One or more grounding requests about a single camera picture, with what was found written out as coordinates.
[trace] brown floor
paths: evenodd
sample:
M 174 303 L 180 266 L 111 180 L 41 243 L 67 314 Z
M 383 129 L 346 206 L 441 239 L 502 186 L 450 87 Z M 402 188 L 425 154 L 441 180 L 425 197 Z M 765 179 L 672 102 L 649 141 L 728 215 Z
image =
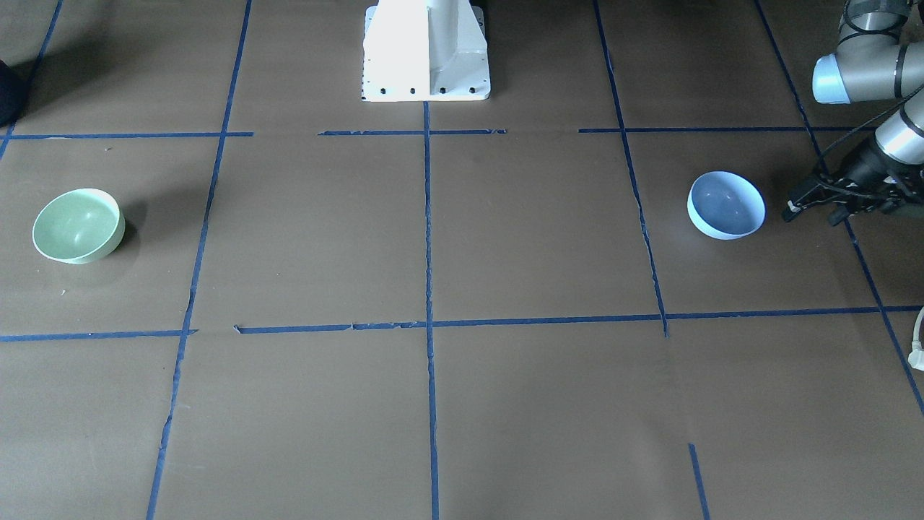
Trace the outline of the brown floor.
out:
M 0 519 L 922 516 L 924 227 L 779 218 L 882 107 L 812 99 L 839 2 L 489 2 L 426 106 L 359 100 L 371 3 L 0 3 Z M 88 186 L 122 245 L 41 257 Z

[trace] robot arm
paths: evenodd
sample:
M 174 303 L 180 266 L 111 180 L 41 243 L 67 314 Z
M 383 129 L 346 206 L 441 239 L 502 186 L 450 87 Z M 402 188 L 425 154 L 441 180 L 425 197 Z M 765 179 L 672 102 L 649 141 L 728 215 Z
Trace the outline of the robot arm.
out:
M 852 150 L 833 174 L 821 161 L 789 193 L 789 222 L 818 204 L 837 204 L 835 226 L 851 215 L 883 213 L 924 217 L 924 43 L 899 45 L 912 2 L 848 0 L 834 55 L 815 67 L 812 88 L 821 103 L 901 98 L 873 135 Z

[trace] bowl rim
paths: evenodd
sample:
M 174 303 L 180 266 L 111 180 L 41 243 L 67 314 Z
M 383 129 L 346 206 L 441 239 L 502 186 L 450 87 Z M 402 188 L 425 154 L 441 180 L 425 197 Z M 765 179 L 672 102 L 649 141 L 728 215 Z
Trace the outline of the bowl rim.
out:
M 55 204 L 56 202 L 58 202 L 59 200 L 65 197 L 72 197 L 78 193 L 90 194 L 97 200 L 100 200 L 101 202 L 103 202 L 106 208 L 109 209 L 113 213 L 113 215 L 115 215 L 115 225 L 112 227 L 112 229 L 109 230 L 109 235 L 106 237 L 106 240 L 104 240 L 102 243 L 100 243 L 100 245 L 96 246 L 95 248 L 92 249 L 92 251 L 89 251 L 88 253 L 81 254 L 80 256 L 67 256 L 67 257 L 51 256 L 50 254 L 43 251 L 42 247 L 40 247 L 38 242 L 35 241 L 35 230 L 38 228 L 39 221 L 42 220 L 42 216 L 45 215 L 46 210 L 48 210 L 49 207 L 51 207 L 53 204 Z M 122 215 L 122 208 L 119 207 L 118 202 L 116 202 L 115 197 L 113 197 L 108 192 L 104 192 L 103 190 L 100 190 L 98 188 L 77 188 L 76 190 L 71 190 L 69 192 L 61 193 L 60 195 L 56 196 L 54 199 L 51 200 L 51 202 L 49 202 L 42 208 L 42 211 L 39 212 L 39 215 L 36 216 L 35 221 L 32 223 L 32 245 L 35 247 L 35 250 L 38 251 L 45 258 L 55 260 L 58 262 L 65 262 L 68 264 L 77 263 L 79 260 L 84 260 L 89 256 L 93 256 L 94 254 L 99 253 L 100 250 L 105 248 L 110 243 L 110 241 L 113 239 L 113 237 L 115 237 L 115 235 L 118 233 L 119 228 L 123 226 L 123 223 L 122 223 L 123 218 L 124 217 Z
M 716 228 L 715 226 L 712 225 L 712 223 L 708 222 L 705 218 L 702 217 L 702 215 L 699 212 L 698 205 L 693 199 L 693 191 L 696 188 L 697 184 L 702 179 L 707 178 L 707 177 L 722 177 L 722 178 L 734 180 L 735 182 L 739 183 L 745 191 L 748 192 L 748 195 L 757 195 L 757 199 L 760 200 L 760 205 L 748 204 L 748 211 L 752 212 L 754 214 L 754 217 L 759 217 L 759 218 L 756 218 L 757 224 L 754 226 L 753 229 L 751 229 L 750 231 L 746 233 L 730 233 L 728 231 L 724 231 L 722 229 Z M 751 182 L 751 180 L 749 180 L 748 178 L 742 175 L 738 175 L 733 171 L 728 171 L 724 169 L 707 171 L 706 173 L 703 173 L 702 175 L 698 176 L 696 180 L 693 181 L 693 184 L 690 185 L 689 193 L 687 194 L 687 209 L 688 209 L 690 219 L 693 220 L 693 224 L 696 226 L 697 229 L 699 229 L 700 231 L 702 231 L 703 233 L 705 233 L 706 235 L 712 238 L 717 238 L 720 240 L 731 240 L 731 239 L 739 239 L 742 237 L 747 237 L 747 235 L 754 233 L 755 231 L 760 229 L 763 226 L 764 221 L 767 219 L 767 201 L 763 198 L 763 193 L 760 192 L 760 189 L 757 187 L 757 185 L 755 185 L 753 182 Z M 708 227 L 709 230 L 712 231 L 712 233 L 709 233 L 705 229 L 702 229 L 699 226 L 700 223 Z

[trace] black cable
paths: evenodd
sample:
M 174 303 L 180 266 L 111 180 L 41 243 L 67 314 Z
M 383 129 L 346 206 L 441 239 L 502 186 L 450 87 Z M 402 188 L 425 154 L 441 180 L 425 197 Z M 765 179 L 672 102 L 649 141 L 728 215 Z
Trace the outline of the black cable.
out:
M 917 89 L 915 89 L 914 91 L 912 91 L 909 95 L 907 95 L 907 96 L 903 97 L 902 99 L 898 100 L 898 102 L 894 103 L 893 105 L 889 106 L 889 107 L 886 108 L 885 110 L 881 111 L 879 114 L 877 114 L 876 116 L 870 118 L 870 119 L 869 119 L 868 121 L 866 121 L 865 123 L 860 124 L 859 126 L 853 128 L 853 129 L 852 129 L 851 131 L 849 131 L 848 133 L 842 135 L 840 138 L 837 139 L 837 141 L 832 142 L 831 144 L 829 144 L 828 147 L 825 148 L 824 151 L 821 152 L 821 154 L 818 156 L 818 161 L 815 162 L 815 168 L 814 168 L 814 169 L 818 169 L 819 167 L 822 167 L 822 161 L 824 160 L 824 157 L 825 157 L 828 153 L 830 153 L 834 148 L 836 148 L 837 146 L 841 145 L 844 141 L 846 141 L 846 140 L 850 139 L 851 137 L 853 137 L 857 132 L 863 130 L 863 129 L 866 128 L 868 125 L 870 125 L 870 124 L 876 122 L 877 120 L 879 120 L 879 119 L 882 118 L 883 116 L 886 116 L 887 114 L 891 114 L 891 113 L 894 112 L 896 109 L 901 108 L 905 103 L 908 102 L 909 99 L 911 99 L 912 97 L 914 97 L 915 94 L 921 92 L 921 90 L 924 90 L 924 83 L 921 83 L 921 84 L 917 87 Z M 824 167 L 823 167 L 821 170 L 826 172 L 827 168 L 824 168 Z
M 840 186 L 834 186 L 830 182 L 824 181 L 817 173 L 813 172 L 812 175 L 815 177 L 815 182 L 817 182 L 819 186 L 831 192 L 840 193 L 842 195 L 847 195 L 848 197 L 857 197 L 858 199 L 869 199 L 872 201 L 896 200 L 895 197 L 890 197 L 888 195 L 880 195 L 878 193 L 871 194 L 871 193 L 864 193 L 864 192 L 855 192 L 853 190 L 848 190 L 847 188 L 841 188 Z

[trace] blue tape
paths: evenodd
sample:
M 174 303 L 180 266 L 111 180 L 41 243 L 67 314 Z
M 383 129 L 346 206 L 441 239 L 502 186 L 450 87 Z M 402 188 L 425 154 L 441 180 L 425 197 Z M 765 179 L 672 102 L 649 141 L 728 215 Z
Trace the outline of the blue tape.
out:
M 176 412 L 176 396 L 179 393 L 181 365 L 186 356 L 186 344 L 189 337 L 189 327 L 192 321 L 192 311 L 196 304 L 196 292 L 199 287 L 199 275 L 202 269 L 202 258 L 205 255 L 205 241 L 209 233 L 209 215 L 212 212 L 212 202 L 215 196 L 215 185 L 218 182 L 218 173 L 221 170 L 222 155 L 225 152 L 225 139 L 227 137 L 228 123 L 231 119 L 231 107 L 234 103 L 234 93 L 237 87 L 237 74 L 240 71 L 240 61 L 244 54 L 244 43 L 247 39 L 247 28 L 250 20 L 250 6 L 252 0 L 247 0 L 244 9 L 244 20 L 241 24 L 240 38 L 237 42 L 237 55 L 235 57 L 234 71 L 231 74 L 231 84 L 228 87 L 227 103 L 225 103 L 225 119 L 222 123 L 222 135 L 218 138 L 218 150 L 215 152 L 215 164 L 212 171 L 212 182 L 209 186 L 209 196 L 205 203 L 205 215 L 202 218 L 202 228 L 199 237 L 199 249 L 196 252 L 196 264 L 192 270 L 192 281 L 189 284 L 189 304 L 183 317 L 183 330 L 180 334 L 179 345 L 176 349 L 176 365 L 174 367 L 173 387 L 170 391 L 170 412 L 164 422 L 164 431 L 161 434 L 161 446 L 157 453 L 157 465 L 154 468 L 154 479 L 151 485 L 151 497 L 148 500 L 147 520 L 153 520 L 157 507 L 157 497 L 160 493 L 161 479 L 164 474 L 164 461 L 166 460 L 167 446 L 170 442 L 170 430 Z
M 368 135 L 423 135 L 423 130 L 327 130 L 318 135 L 324 137 L 357 137 Z
M 809 123 L 809 115 L 806 113 L 806 108 L 802 105 L 802 98 L 799 96 L 799 92 L 796 90 L 796 84 L 793 83 L 793 77 L 789 73 L 789 68 L 786 66 L 786 62 L 783 60 L 783 54 L 780 53 L 780 46 L 776 44 L 776 38 L 773 37 L 773 30 L 770 28 L 770 22 L 767 20 L 767 15 L 763 11 L 763 7 L 760 5 L 760 0 L 754 0 L 754 7 L 757 8 L 758 15 L 760 15 L 760 21 L 763 23 L 763 29 L 767 32 L 767 37 L 770 39 L 770 45 L 773 48 L 773 53 L 776 55 L 776 61 L 779 62 L 780 68 L 783 69 L 783 75 L 786 77 L 786 84 L 789 85 L 789 91 L 792 93 L 793 98 L 796 100 L 796 108 L 798 108 L 799 115 L 802 117 L 802 123 L 805 124 L 805 128 L 808 131 L 808 136 L 811 139 L 812 146 L 815 148 L 815 153 L 821 155 L 821 148 L 818 146 L 818 140 L 815 138 L 815 132 L 812 130 L 811 124 Z
M 857 259 L 860 262 L 860 266 L 863 268 L 863 275 L 866 277 L 867 283 L 869 284 L 869 289 L 872 291 L 872 296 L 876 300 L 876 305 L 878 306 L 879 312 L 882 316 L 882 322 L 885 324 L 885 329 L 889 332 L 889 339 L 892 340 L 895 353 L 898 355 L 898 361 L 902 365 L 902 369 L 905 370 L 905 377 L 908 379 L 908 385 L 911 387 L 911 392 L 915 396 L 915 401 L 918 402 L 918 409 L 920 410 L 921 414 L 924 415 L 924 400 L 921 399 L 921 394 L 918 390 L 918 384 L 915 382 L 915 378 L 911 374 L 911 367 L 908 365 L 908 361 L 905 359 L 905 351 L 899 344 L 898 338 L 895 337 L 895 331 L 892 328 L 892 320 L 889 319 L 889 314 L 886 312 L 885 305 L 882 304 L 882 298 L 879 295 L 879 290 L 876 288 L 876 282 L 872 279 L 872 273 L 869 271 L 869 265 L 867 265 L 866 258 L 863 256 L 863 251 L 860 249 L 860 243 L 859 240 L 857 240 L 857 235 L 854 234 L 854 229 L 850 225 L 849 221 L 845 221 L 844 225 L 847 229 L 847 236 L 850 237 L 850 241 L 854 246 L 854 251 L 857 253 Z
M 56 340 L 111 340 L 120 338 L 175 338 L 182 330 L 125 330 L 119 332 L 73 332 L 62 334 L 19 334 L 0 336 L 0 343 Z
M 10 136 L 12 141 L 42 139 L 172 139 L 189 137 L 253 137 L 252 131 L 175 131 L 152 133 L 33 133 Z
M 429 377 L 430 402 L 430 488 L 432 520 L 440 519 L 440 471 L 436 449 L 436 364 L 433 361 L 433 264 L 432 264 L 432 199 L 431 199 L 431 155 L 430 155 L 430 103 L 423 103 L 423 186 L 424 217 L 426 220 L 426 257 L 427 257 L 427 374 Z
M 457 319 L 435 321 L 437 328 L 447 327 L 485 327 L 502 325 L 549 325 L 564 323 L 617 323 L 623 321 L 660 321 L 661 315 L 628 316 L 570 316 L 570 317 L 522 317 L 502 319 Z
M 884 307 L 887 312 L 905 313 L 917 312 L 922 305 L 897 305 Z M 720 319 L 720 318 L 746 318 L 746 317 L 774 317 L 774 316 L 834 316 L 834 315 L 861 315 L 876 314 L 879 307 L 833 307 L 822 309 L 779 309 L 767 311 L 721 311 L 705 313 L 671 313 L 668 320 L 686 319 Z M 660 321 L 660 314 L 646 315 L 610 315 L 610 316 L 551 316 L 551 317 L 511 317 L 495 319 L 454 319 L 433 320 L 433 328 L 461 328 L 461 327 L 500 327 L 506 325 L 554 325 L 554 324 L 580 324 L 580 323 L 620 323 L 627 321 Z M 389 330 L 398 328 L 426 328 L 426 321 L 396 321 L 382 323 L 345 323 L 332 325 L 296 325 L 286 327 L 241 327 L 234 325 L 234 330 L 240 334 L 285 334 L 299 332 L 328 332 L 344 330 Z
M 784 309 L 774 311 L 728 311 L 717 313 L 673 313 L 668 319 L 710 319 L 721 317 L 829 316 L 875 314 L 879 307 L 842 307 L 828 309 Z
M 878 127 L 863 127 L 862 130 L 873 131 Z M 818 127 L 815 131 L 851 131 L 850 127 Z M 577 133 L 620 133 L 623 129 L 577 129 Z M 628 128 L 627 133 L 710 133 L 710 132 L 801 132 L 805 127 L 651 127 Z
M 484 130 L 326 130 L 318 135 L 323 137 L 363 137 L 370 135 L 492 135 L 506 134 L 506 129 Z
M 485 129 L 485 130 L 430 130 L 430 135 L 492 135 L 506 134 L 505 129 Z
M 606 33 L 603 29 L 603 18 L 600 14 L 600 3 L 593 0 L 593 11 L 597 17 L 597 30 L 600 33 L 600 45 L 603 49 L 603 59 L 606 62 L 606 73 L 610 78 L 610 89 L 613 91 L 613 105 L 616 109 L 616 120 L 619 122 L 619 128 L 623 129 L 621 134 L 623 141 L 623 151 L 626 154 L 626 165 L 629 169 L 629 180 L 632 182 L 632 194 L 635 196 L 638 205 L 638 223 L 641 226 L 641 234 L 645 239 L 645 248 L 648 250 L 648 261 L 651 267 L 651 281 L 654 284 L 654 295 L 658 300 L 658 310 L 661 313 L 661 322 L 664 329 L 664 337 L 670 336 L 667 326 L 667 314 L 664 311 L 664 299 L 661 296 L 661 283 L 658 281 L 658 269 L 654 265 L 654 252 L 651 250 L 651 238 L 648 234 L 648 224 L 645 222 L 645 210 L 642 208 L 641 195 L 638 193 L 638 182 L 635 175 L 635 167 L 632 164 L 632 152 L 629 149 L 628 134 L 625 131 L 626 122 L 623 120 L 623 110 L 619 104 L 619 93 L 616 91 L 616 77 L 613 72 L 613 60 L 610 56 L 610 47 L 606 42 Z
M 296 332 L 338 332 L 343 330 L 390 330 L 396 328 L 425 328 L 426 322 L 396 321 L 392 323 L 344 323 L 334 325 L 295 325 L 289 327 L 241 327 L 234 325 L 238 334 L 288 334 Z
M 702 519 L 710 520 L 709 503 L 706 501 L 706 489 L 702 485 L 702 473 L 699 471 L 699 457 L 696 454 L 696 446 L 690 442 L 688 447 L 690 450 L 690 462 L 693 464 L 693 476 L 696 478 L 696 489 L 699 494 L 699 508 L 702 509 Z

